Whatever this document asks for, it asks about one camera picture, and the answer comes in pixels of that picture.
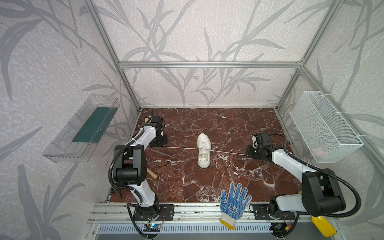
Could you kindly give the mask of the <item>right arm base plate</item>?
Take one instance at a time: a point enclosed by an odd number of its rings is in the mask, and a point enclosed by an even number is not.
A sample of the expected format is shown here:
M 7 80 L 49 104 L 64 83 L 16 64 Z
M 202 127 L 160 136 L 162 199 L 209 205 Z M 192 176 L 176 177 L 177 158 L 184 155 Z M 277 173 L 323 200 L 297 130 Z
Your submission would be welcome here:
M 249 210 L 254 214 L 256 220 L 295 220 L 294 212 L 282 212 L 280 210 L 270 210 L 269 204 L 250 204 Z

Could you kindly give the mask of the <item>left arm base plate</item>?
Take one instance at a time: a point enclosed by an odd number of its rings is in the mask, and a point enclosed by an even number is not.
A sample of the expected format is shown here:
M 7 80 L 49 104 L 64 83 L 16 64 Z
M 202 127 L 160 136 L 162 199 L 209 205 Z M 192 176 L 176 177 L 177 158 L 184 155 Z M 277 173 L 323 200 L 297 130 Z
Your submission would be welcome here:
M 135 221 L 172 221 L 175 205 L 160 204 L 151 207 L 136 207 L 133 218 Z

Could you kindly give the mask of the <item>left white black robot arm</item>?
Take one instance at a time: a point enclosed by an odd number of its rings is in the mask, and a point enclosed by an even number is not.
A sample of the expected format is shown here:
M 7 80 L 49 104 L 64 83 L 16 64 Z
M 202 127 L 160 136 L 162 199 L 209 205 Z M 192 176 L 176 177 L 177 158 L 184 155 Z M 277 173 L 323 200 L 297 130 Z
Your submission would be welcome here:
M 114 150 L 108 171 L 109 182 L 116 189 L 131 191 L 137 203 L 129 205 L 138 211 L 157 213 L 160 210 L 159 200 L 147 181 L 145 150 L 147 147 L 157 148 L 167 144 L 168 136 L 163 133 L 164 127 L 163 118 L 151 113 L 139 132 L 128 143 L 118 145 Z

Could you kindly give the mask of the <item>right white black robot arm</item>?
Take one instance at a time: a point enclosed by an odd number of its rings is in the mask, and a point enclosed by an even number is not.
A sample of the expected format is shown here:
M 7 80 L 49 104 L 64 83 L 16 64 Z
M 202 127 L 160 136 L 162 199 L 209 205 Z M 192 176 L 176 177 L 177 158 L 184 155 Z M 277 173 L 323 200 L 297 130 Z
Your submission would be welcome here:
M 313 217 L 346 218 L 356 214 L 362 205 L 358 191 L 347 181 L 336 176 L 330 169 L 321 169 L 294 156 L 287 149 L 287 141 L 282 146 L 273 144 L 272 133 L 256 133 L 246 156 L 262 162 L 274 163 L 302 184 L 299 194 L 280 195 L 270 199 L 268 214 L 274 218 L 288 212 Z M 340 185 L 346 186 L 355 197 L 355 205 L 346 211 L 346 201 Z

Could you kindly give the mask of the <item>white knit sneaker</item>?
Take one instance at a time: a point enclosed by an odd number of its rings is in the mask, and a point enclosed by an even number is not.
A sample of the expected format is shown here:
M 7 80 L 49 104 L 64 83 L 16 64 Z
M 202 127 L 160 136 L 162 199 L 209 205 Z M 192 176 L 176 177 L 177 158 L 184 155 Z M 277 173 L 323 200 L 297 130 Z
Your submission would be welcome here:
M 174 147 L 174 146 L 166 146 L 165 148 L 198 151 L 197 162 L 198 162 L 198 166 L 202 169 L 206 169 L 210 166 L 212 153 L 229 154 L 229 155 L 236 155 L 236 156 L 243 156 L 243 157 L 245 156 L 245 154 L 240 154 L 240 153 L 213 150 L 210 138 L 204 133 L 201 133 L 197 137 L 196 145 L 197 145 L 196 148 Z

